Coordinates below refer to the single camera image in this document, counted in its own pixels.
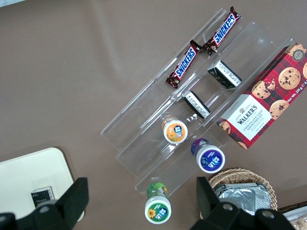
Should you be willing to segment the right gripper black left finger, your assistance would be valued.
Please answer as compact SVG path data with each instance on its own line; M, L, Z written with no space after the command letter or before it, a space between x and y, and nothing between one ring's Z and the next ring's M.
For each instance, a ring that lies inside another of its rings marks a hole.
M16 220L13 213L1 213L0 228L2 230L71 230L88 203L88 179L80 177L55 203L45 203L24 218Z

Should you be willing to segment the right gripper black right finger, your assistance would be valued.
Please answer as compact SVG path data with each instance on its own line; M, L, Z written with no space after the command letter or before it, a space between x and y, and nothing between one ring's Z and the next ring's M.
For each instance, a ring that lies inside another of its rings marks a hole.
M197 230L291 230L286 217L275 210L259 209L250 215L229 202L221 202L206 177L197 177L197 202L203 219Z

